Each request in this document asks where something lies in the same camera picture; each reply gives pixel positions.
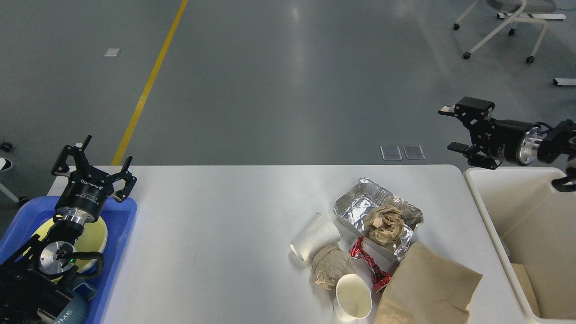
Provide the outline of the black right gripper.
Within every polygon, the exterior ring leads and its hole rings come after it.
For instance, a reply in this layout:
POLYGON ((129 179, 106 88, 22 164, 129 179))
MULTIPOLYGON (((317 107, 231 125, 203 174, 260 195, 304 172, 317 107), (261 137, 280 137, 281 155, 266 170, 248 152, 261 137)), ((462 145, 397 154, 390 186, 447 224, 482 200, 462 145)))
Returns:
POLYGON ((457 118, 471 135, 477 135, 477 146, 451 142, 448 150, 462 154, 469 166, 489 170, 496 170, 502 162, 519 166, 531 164, 536 160, 543 140, 541 126, 491 119, 494 108, 492 101, 465 96, 457 103, 439 109, 438 114, 457 118))

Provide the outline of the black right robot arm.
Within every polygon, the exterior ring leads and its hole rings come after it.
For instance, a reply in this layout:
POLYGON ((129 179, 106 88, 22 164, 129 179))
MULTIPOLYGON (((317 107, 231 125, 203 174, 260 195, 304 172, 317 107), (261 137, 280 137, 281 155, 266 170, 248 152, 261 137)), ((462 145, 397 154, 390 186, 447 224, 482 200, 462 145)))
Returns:
POLYGON ((566 119, 556 126, 543 122, 498 120, 492 117, 495 103, 463 97, 457 103, 442 107, 440 115, 461 121, 471 144, 451 142, 448 149, 462 154, 470 166, 496 170, 502 162, 528 166, 537 160, 551 164, 561 155, 567 156, 566 174, 551 184, 559 192, 575 191, 576 126, 566 119))

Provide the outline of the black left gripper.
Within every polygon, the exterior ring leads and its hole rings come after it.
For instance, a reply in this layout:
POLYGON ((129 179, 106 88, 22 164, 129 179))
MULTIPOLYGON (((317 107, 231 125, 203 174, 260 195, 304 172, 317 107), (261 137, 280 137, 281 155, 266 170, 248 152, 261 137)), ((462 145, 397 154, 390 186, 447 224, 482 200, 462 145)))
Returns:
POLYGON ((108 197, 121 203, 128 199, 137 178, 131 173, 132 157, 127 157, 121 170, 109 175, 103 171, 95 172, 85 156, 92 135, 88 135, 80 146, 65 145, 60 151, 51 169, 51 175, 68 178, 68 183, 55 205, 55 217, 78 224, 95 223, 108 197), (68 158, 72 158, 75 166, 70 171, 68 158), (115 190, 116 182, 124 182, 121 189, 115 190))

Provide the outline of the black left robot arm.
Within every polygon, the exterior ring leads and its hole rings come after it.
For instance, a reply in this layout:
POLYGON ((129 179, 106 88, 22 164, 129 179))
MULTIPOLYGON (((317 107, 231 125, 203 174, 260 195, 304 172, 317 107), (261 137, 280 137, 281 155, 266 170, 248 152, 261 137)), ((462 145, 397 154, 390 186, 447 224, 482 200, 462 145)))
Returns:
POLYGON ((128 157, 115 174, 88 161, 92 139, 66 145, 52 175, 60 197, 21 205, 1 239, 3 324, 98 324, 121 264, 137 205, 128 157))

